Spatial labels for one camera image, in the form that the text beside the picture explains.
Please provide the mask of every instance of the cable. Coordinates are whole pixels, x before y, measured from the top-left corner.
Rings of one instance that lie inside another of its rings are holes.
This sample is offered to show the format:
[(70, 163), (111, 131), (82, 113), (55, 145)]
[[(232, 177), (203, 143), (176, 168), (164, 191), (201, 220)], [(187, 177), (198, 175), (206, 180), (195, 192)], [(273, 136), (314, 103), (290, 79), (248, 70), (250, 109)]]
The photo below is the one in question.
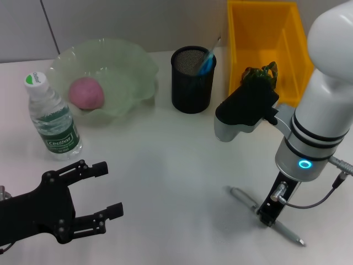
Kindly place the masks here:
[(332, 190), (330, 190), (330, 192), (318, 203), (314, 203), (314, 204), (308, 205), (308, 206), (298, 206), (298, 205), (293, 205), (293, 204), (286, 202), (285, 205), (292, 207), (292, 208), (297, 208), (297, 209), (314, 208), (314, 207), (320, 205), (321, 203), (323, 203), (324, 201), (326, 201), (331, 196), (331, 194), (343, 183), (343, 181), (346, 180), (347, 176), (348, 176), (347, 173), (345, 173), (344, 171), (341, 171), (341, 173), (336, 177), (335, 182), (332, 184)]
[(0, 249), (0, 255), (4, 254), (6, 251), (8, 251), (13, 245), (15, 244), (15, 242), (11, 243), (10, 245), (8, 245), (6, 248), (4, 249)]
[(289, 207), (293, 207), (293, 208), (297, 208), (297, 209), (310, 209), (310, 208), (314, 208), (315, 206), (320, 205), (321, 203), (323, 203), (324, 201), (327, 200), (328, 197), (331, 196), (331, 194), (335, 191), (335, 188), (333, 188), (332, 190), (330, 190), (330, 192), (325, 196), (325, 198), (323, 198), (321, 201), (319, 201), (318, 203), (314, 203), (312, 205), (308, 205), (308, 206), (298, 206), (298, 205), (293, 205), (290, 203), (286, 203), (287, 206)]

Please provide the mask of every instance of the cyan light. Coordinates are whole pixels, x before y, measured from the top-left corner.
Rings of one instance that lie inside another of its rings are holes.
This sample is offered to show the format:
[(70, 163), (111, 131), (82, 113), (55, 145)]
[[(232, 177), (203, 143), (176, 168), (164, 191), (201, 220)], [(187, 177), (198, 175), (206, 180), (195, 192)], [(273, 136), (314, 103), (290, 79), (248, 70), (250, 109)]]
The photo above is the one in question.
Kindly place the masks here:
[(308, 168), (311, 168), (313, 166), (313, 163), (308, 161), (308, 160), (300, 160), (298, 165), (301, 168), (308, 169)]

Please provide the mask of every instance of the silver pen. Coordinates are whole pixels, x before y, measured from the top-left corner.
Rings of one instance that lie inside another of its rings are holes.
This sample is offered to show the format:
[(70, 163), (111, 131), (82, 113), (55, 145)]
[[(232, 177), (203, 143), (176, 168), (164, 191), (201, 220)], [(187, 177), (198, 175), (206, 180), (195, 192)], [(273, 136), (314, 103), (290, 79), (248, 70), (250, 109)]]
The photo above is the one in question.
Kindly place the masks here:
[[(226, 187), (226, 191), (229, 192), (233, 197), (241, 201), (246, 207), (248, 207), (257, 217), (257, 211), (259, 209), (259, 204), (252, 198), (250, 197), (246, 192), (242, 191), (239, 188), (235, 187)], [(284, 237), (287, 239), (297, 243), (298, 245), (304, 247), (306, 244), (304, 241), (293, 231), (288, 229), (284, 224), (282, 224), (279, 221), (276, 221), (273, 225), (272, 228), (277, 231), (278, 233), (282, 234)]]

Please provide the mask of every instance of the black mesh pencil holder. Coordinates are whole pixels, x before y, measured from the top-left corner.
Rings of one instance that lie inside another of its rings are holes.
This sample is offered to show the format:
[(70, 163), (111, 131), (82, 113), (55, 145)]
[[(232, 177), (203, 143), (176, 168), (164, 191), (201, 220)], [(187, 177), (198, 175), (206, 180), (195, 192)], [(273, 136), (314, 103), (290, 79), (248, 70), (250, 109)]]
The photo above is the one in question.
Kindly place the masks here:
[(208, 73), (192, 76), (192, 70), (208, 49), (187, 46), (177, 50), (172, 56), (172, 103), (181, 112), (199, 113), (210, 105), (213, 74), (216, 57)]

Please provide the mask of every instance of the robotic arm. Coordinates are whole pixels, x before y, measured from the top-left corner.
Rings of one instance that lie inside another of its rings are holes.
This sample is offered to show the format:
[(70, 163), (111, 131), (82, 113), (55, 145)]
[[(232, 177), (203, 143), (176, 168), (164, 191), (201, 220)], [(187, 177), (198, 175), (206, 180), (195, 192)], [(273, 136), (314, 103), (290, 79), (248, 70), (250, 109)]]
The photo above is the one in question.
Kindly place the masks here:
[(349, 1), (322, 14), (310, 29), (308, 51), (317, 69), (297, 108), (274, 108), (279, 96), (269, 81), (257, 78), (242, 84), (216, 110), (215, 134), (221, 141), (232, 141), (241, 131), (252, 132), (263, 119), (284, 135), (275, 156), (280, 173), (258, 209), (267, 226), (285, 205), (295, 206), (287, 201), (296, 188), (315, 180), (328, 162), (342, 171), (333, 190), (353, 175), (352, 165), (333, 156), (353, 123), (352, 42), (353, 1)]
[(76, 217), (69, 185), (90, 177), (108, 174), (106, 162), (88, 167), (84, 160), (42, 175), (40, 185), (32, 192), (11, 197), (0, 186), (0, 254), (16, 241), (40, 233), (55, 236), (60, 244), (73, 239), (104, 234), (105, 222), (123, 216), (122, 204), (107, 207), (92, 215)]

